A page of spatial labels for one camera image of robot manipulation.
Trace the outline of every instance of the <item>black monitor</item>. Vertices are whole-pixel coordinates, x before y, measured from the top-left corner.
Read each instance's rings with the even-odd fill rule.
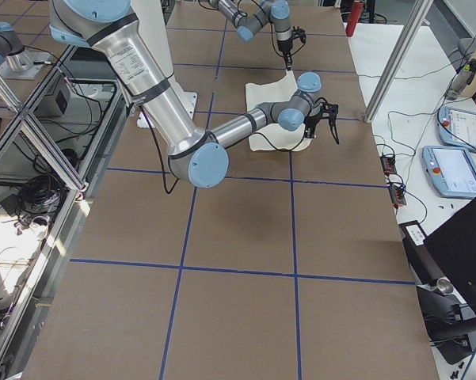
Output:
[[[476,198],[431,233],[425,246],[476,313]]]
[[[476,198],[430,234],[424,244],[467,302],[460,306],[452,295],[417,290],[421,308],[428,315],[428,334],[453,364],[476,349]]]

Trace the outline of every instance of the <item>floor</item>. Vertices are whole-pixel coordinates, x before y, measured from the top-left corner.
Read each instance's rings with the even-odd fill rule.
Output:
[[[130,120],[23,379],[436,378],[341,19],[292,16],[310,41],[295,69],[341,105],[341,145],[325,123],[295,154],[244,142],[222,184],[166,196]],[[242,44],[197,4],[174,10],[168,37],[200,126],[284,75],[267,32]]]
[[[408,20],[415,0],[376,0],[375,11],[387,18],[390,24],[404,25]],[[425,25],[429,25],[440,46],[449,55],[457,48],[458,39],[470,35],[448,10],[443,0],[435,0],[426,15]],[[452,60],[461,58],[459,53]]]

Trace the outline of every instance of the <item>table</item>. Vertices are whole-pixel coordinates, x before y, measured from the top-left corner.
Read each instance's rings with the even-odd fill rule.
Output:
[[[365,102],[371,98],[379,80],[369,77],[380,76],[401,30],[400,25],[358,24],[354,37],[349,39]],[[432,71],[437,72],[424,76]],[[412,150],[391,140],[388,113],[390,111],[406,114],[432,113],[441,105],[440,99],[454,75],[455,70],[431,29],[422,26],[396,75],[397,79],[394,80],[372,122],[375,141],[380,144],[385,140],[385,143],[391,145],[397,154],[412,154]],[[409,77],[423,78],[400,79]],[[459,99],[453,106],[476,112],[476,105],[471,99],[463,99],[463,101]],[[421,166],[422,147],[442,145],[438,138],[435,117],[432,115],[409,117],[391,113],[390,120],[394,139],[416,147],[414,158],[398,156],[396,166],[399,174],[407,181],[407,190],[419,197],[428,208],[427,218],[422,223],[422,227],[427,234],[430,234],[457,210],[464,207],[469,200],[446,199],[438,196]],[[476,162],[476,154],[472,154],[472,157]],[[425,210],[420,202],[409,195],[406,196],[406,201],[407,205],[398,210],[398,223],[411,220],[421,221]],[[459,370],[457,365],[449,366],[436,349],[433,350],[433,354],[441,379],[449,379],[453,371]],[[476,360],[472,363],[468,378],[476,378]]]
[[[340,103],[341,145],[324,124],[296,154],[242,143],[222,184],[166,196],[131,120],[23,379],[436,378],[340,14],[292,19],[308,33],[294,67]],[[167,29],[199,125],[284,75],[267,32],[243,44],[196,3]]]

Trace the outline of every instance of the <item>metal frame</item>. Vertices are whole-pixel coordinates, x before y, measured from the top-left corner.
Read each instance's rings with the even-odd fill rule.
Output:
[[[432,4],[433,0],[416,0],[413,5],[412,13],[403,27],[402,33],[398,38],[398,42],[394,46],[393,52],[390,54],[386,68],[375,88],[375,92],[371,95],[370,102],[364,113],[365,123],[370,123],[375,118],[375,115],[377,114],[383,99],[386,97],[387,91],[402,64],[406,53],[409,50],[413,39],[417,35],[417,31],[421,27]]]

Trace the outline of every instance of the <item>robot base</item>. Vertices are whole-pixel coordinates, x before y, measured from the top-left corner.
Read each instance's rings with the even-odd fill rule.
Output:
[[[190,116],[190,119],[193,120],[193,115],[196,110],[196,104],[197,104],[197,93],[185,92],[185,96],[187,97],[189,102],[189,104],[184,104],[185,110]],[[150,120],[150,122],[151,122],[151,125],[155,127],[154,121]],[[139,128],[148,128],[148,123],[145,121],[144,115],[142,113],[139,114],[139,118],[137,119],[137,126]]]
[[[51,54],[49,53],[31,53],[34,62],[44,62],[48,61],[51,58]],[[46,65],[33,65],[31,69],[23,71],[22,73],[17,73],[12,71],[9,67],[7,61],[0,65],[0,75],[4,79],[28,79],[32,80],[40,73],[42,68]]]

